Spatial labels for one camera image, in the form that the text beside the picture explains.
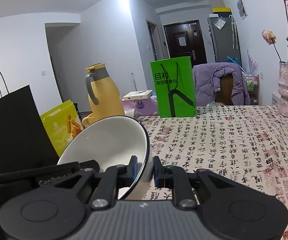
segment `tablecloth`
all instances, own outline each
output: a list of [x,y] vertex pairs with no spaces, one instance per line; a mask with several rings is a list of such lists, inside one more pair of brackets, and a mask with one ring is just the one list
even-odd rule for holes
[[[138,118],[163,165],[187,172],[207,168],[276,195],[288,208],[288,118],[277,106],[197,108],[196,117]],[[170,199],[171,190],[152,184],[147,200]],[[283,235],[288,239],[288,227]]]

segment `silver screw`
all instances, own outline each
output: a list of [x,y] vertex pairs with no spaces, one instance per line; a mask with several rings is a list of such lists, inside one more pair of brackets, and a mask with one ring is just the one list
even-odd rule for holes
[[183,199],[179,202],[182,207],[193,207],[196,203],[192,199]]
[[108,205],[108,202],[106,199],[98,198],[93,200],[92,205],[94,207],[106,207]]

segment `door handle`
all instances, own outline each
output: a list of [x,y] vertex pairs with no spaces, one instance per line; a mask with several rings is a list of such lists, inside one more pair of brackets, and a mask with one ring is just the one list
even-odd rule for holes
[[193,55],[193,59],[196,60],[196,55],[195,55],[195,51],[194,50],[192,51],[191,55]]

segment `refrigerator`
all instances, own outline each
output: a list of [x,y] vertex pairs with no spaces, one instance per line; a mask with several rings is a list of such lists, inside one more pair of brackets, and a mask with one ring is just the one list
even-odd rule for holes
[[231,26],[231,18],[223,17],[226,24],[219,29],[215,26],[219,18],[208,18],[210,34],[213,41],[214,54],[216,62],[227,62],[227,57],[237,58],[242,67],[242,60],[240,54],[239,38],[234,35],[235,46],[233,48],[233,30]]

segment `white bowl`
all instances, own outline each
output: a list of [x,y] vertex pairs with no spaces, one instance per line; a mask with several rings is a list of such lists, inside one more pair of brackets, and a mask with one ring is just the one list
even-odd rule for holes
[[103,172],[128,165],[132,155],[138,159],[138,174],[130,188],[119,190],[118,198],[141,200],[152,179],[153,155],[145,128],[131,117],[112,116],[88,126],[65,148],[58,164],[96,160]]

